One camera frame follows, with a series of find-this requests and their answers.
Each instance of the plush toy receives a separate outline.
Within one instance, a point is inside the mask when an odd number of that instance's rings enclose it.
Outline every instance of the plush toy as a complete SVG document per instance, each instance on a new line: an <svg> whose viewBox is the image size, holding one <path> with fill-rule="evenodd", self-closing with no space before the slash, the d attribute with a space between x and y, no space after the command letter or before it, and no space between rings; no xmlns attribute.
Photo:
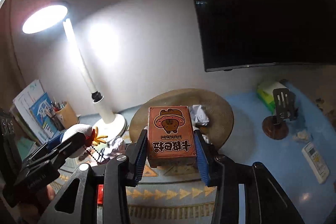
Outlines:
<svg viewBox="0 0 336 224"><path fill-rule="evenodd" d="M92 126L82 123L75 124L72 127L70 127L67 131L65 131L61 142L64 142L77 132L83 133L85 135L86 141L83 147L74 152L71 156L69 156L69 158L74 159L79 157L85 152L86 148L92 145L97 146L100 143L106 143L106 141L102 140L102 138L107 138L107 136L104 135L98 136L98 127L92 128Z"/></svg>

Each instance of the lamp head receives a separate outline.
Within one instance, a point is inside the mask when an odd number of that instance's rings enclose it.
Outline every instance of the lamp head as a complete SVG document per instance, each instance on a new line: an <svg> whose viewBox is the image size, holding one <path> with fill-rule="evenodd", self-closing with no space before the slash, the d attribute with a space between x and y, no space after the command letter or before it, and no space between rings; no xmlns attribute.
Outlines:
<svg viewBox="0 0 336 224"><path fill-rule="evenodd" d="M24 33L36 33L43 31L60 22L68 13L64 5L56 4L44 7L32 14L23 24Z"/></svg>

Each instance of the white remote control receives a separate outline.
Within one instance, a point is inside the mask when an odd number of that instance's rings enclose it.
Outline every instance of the white remote control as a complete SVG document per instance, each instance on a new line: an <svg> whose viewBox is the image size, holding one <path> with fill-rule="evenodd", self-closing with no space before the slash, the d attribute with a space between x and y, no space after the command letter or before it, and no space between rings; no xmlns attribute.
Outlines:
<svg viewBox="0 0 336 224"><path fill-rule="evenodd" d="M308 143L304 148L302 148L302 154L312 168L317 181L320 184L324 183L329 175L329 169L322 156L317 151L315 145L312 142Z"/></svg>

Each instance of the wooden pen holder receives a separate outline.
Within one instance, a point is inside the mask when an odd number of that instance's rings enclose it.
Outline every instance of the wooden pen holder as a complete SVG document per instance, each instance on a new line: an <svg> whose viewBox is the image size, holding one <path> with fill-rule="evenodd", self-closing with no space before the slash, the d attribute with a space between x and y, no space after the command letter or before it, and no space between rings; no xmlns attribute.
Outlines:
<svg viewBox="0 0 336 224"><path fill-rule="evenodd" d="M76 113L68 102L65 102L65 107L55 113L65 129L68 129L79 122Z"/></svg>

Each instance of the cartoon capybara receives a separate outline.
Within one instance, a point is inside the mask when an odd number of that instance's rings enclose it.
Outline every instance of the cartoon capybara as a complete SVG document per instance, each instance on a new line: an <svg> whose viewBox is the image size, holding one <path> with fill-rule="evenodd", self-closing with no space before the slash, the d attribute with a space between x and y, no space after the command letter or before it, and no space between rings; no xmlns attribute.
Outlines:
<svg viewBox="0 0 336 224"><path fill-rule="evenodd" d="M169 108L161 110L160 115L154 120L154 124L158 128L163 128L167 134L171 132L177 133L178 127L184 125L185 119L182 112L178 109Z"/></svg>

